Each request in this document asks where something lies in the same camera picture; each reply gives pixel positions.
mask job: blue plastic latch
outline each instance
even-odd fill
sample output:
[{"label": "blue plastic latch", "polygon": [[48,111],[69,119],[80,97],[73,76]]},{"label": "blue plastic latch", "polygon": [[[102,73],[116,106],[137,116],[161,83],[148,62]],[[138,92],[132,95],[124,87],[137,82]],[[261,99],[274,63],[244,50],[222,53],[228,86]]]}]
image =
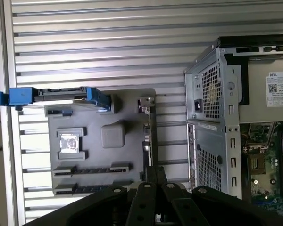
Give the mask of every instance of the blue plastic latch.
[{"label": "blue plastic latch", "polygon": [[28,105],[33,103],[33,89],[26,88],[10,88],[9,89],[9,105]]},{"label": "blue plastic latch", "polygon": [[9,95],[0,92],[0,106],[9,106]]},{"label": "blue plastic latch", "polygon": [[35,88],[10,88],[9,94],[0,92],[0,106],[15,107],[21,111],[22,107],[33,103]]},{"label": "blue plastic latch", "polygon": [[97,107],[105,108],[107,111],[111,111],[111,98],[97,88],[86,87],[87,101],[93,103]]}]

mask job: gray plastic shroud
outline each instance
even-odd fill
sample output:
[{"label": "gray plastic shroud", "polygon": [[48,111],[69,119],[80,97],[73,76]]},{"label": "gray plastic shroud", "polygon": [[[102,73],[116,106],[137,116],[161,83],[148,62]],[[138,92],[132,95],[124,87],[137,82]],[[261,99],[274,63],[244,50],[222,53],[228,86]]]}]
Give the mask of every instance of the gray plastic shroud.
[{"label": "gray plastic shroud", "polygon": [[[117,104],[114,103],[114,107],[117,108],[116,113],[99,113],[88,108],[71,106],[73,113],[70,117],[48,118],[51,168],[76,166],[78,169],[103,167],[117,170],[119,167],[127,166],[127,172],[52,177],[53,188],[67,184],[93,186],[122,181],[141,181],[140,173],[143,172],[145,164],[142,147],[145,139],[143,128],[148,122],[148,115],[138,113],[138,99],[143,96],[155,97],[155,91],[132,89],[116,90],[107,94],[113,95],[115,100],[117,97]],[[120,139],[111,147],[103,145],[102,128],[114,126],[114,123],[119,130]],[[59,134],[68,132],[80,134],[80,152],[59,154]]]}]

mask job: perforated metal panel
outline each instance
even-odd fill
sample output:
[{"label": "perforated metal panel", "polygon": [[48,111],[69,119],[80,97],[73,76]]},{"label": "perforated metal panel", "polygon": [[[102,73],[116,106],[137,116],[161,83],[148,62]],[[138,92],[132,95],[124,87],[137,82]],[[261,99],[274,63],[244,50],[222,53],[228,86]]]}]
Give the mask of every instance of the perforated metal panel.
[{"label": "perforated metal panel", "polygon": [[217,166],[217,159],[202,148],[198,153],[198,174],[200,186],[221,191],[221,169]]},{"label": "perforated metal panel", "polygon": [[219,99],[222,96],[221,82],[218,81],[217,65],[203,73],[203,111],[206,118],[219,119]]}]

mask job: green circuit board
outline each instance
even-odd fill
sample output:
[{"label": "green circuit board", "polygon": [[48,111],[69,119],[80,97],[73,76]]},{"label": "green circuit board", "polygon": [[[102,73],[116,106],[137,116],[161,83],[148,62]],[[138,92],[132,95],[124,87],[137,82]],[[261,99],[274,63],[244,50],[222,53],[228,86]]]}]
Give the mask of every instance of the green circuit board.
[{"label": "green circuit board", "polygon": [[251,179],[251,202],[270,211],[275,211],[283,216],[283,197],[280,195],[280,137],[278,129],[279,123],[274,124],[273,132],[269,133],[266,124],[242,124],[241,145],[245,145],[246,140],[253,144],[267,142],[271,135],[269,146],[266,150],[260,148],[252,149],[249,156],[249,169]]}]

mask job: black metal bracket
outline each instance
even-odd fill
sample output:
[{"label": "black metal bracket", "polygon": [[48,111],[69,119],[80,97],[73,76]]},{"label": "black metal bracket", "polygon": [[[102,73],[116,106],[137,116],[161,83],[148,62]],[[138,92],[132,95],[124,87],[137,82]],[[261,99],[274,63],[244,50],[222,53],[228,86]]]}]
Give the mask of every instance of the black metal bracket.
[{"label": "black metal bracket", "polygon": [[215,189],[197,187],[189,193],[169,183],[163,167],[148,167],[146,178],[129,191],[120,186],[102,189],[26,226],[283,226],[276,213]]}]

